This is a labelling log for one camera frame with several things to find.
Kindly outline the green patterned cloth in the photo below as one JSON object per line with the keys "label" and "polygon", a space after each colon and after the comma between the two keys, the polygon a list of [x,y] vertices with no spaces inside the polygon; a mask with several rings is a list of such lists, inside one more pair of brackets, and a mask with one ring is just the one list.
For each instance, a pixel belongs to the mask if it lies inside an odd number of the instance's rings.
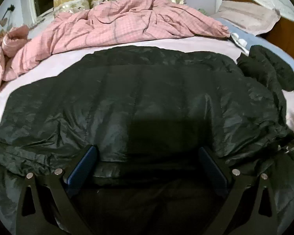
{"label": "green patterned cloth", "polygon": [[208,13],[204,9],[198,9],[198,11],[201,12],[202,14],[208,16]]}

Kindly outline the pink plaid duvet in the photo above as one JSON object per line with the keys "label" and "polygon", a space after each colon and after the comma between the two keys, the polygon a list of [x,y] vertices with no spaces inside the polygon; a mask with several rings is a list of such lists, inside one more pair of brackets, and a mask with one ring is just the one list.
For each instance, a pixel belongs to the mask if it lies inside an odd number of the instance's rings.
{"label": "pink plaid duvet", "polygon": [[219,21],[169,0],[104,2],[90,10],[59,13],[32,39],[29,31],[22,25],[0,38],[0,91],[3,82],[62,52],[156,39],[230,35]]}

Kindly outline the blue floral pillow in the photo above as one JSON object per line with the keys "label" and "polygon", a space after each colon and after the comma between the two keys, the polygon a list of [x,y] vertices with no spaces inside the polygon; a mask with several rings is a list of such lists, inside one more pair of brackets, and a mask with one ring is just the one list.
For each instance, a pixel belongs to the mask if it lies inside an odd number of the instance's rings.
{"label": "blue floral pillow", "polygon": [[233,24],[231,24],[229,21],[225,19],[222,19],[222,18],[214,18],[214,19],[228,27],[228,30],[231,36],[235,37],[235,43],[238,44],[238,47],[244,48],[245,50],[249,52],[252,46],[255,46],[255,45],[263,46],[271,50],[273,53],[279,56],[282,60],[288,63],[288,65],[294,71],[294,58],[292,58],[289,54],[284,52],[279,47],[271,44],[269,41],[266,41],[265,39],[261,37],[254,36],[253,34],[250,34],[241,30],[240,28],[234,26]]}

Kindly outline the wall mounted lamp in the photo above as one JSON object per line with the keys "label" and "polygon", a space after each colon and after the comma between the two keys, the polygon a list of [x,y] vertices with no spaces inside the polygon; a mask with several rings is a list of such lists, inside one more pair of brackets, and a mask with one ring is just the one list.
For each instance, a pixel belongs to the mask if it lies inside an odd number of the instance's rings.
{"label": "wall mounted lamp", "polygon": [[14,11],[14,9],[15,9],[15,6],[12,5],[12,4],[10,5],[10,7],[8,7],[6,9],[6,12],[4,13],[2,19],[0,20],[0,26],[4,27],[6,25],[6,23],[8,21],[8,18],[6,17],[6,15],[7,15],[8,12],[12,13]]}

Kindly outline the beige pillow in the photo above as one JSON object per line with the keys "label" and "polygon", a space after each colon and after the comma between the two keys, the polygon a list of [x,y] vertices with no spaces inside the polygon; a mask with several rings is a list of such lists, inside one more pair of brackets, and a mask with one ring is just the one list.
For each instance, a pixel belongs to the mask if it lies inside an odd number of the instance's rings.
{"label": "beige pillow", "polygon": [[270,32],[281,15],[276,9],[267,9],[254,3],[223,0],[218,11],[211,17],[225,19],[241,30],[257,36]]}

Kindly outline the black puffer jacket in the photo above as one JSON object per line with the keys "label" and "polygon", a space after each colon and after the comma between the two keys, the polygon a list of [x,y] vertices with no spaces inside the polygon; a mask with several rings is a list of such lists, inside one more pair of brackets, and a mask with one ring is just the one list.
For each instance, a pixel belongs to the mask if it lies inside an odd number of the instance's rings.
{"label": "black puffer jacket", "polygon": [[26,175],[66,167],[87,145],[99,163],[70,199],[90,234],[205,234],[224,195],[201,149],[267,174],[277,234],[294,234],[294,145],[283,92],[294,71],[261,46],[214,52],[125,46],[85,55],[13,91],[0,122],[0,234],[17,234]]}

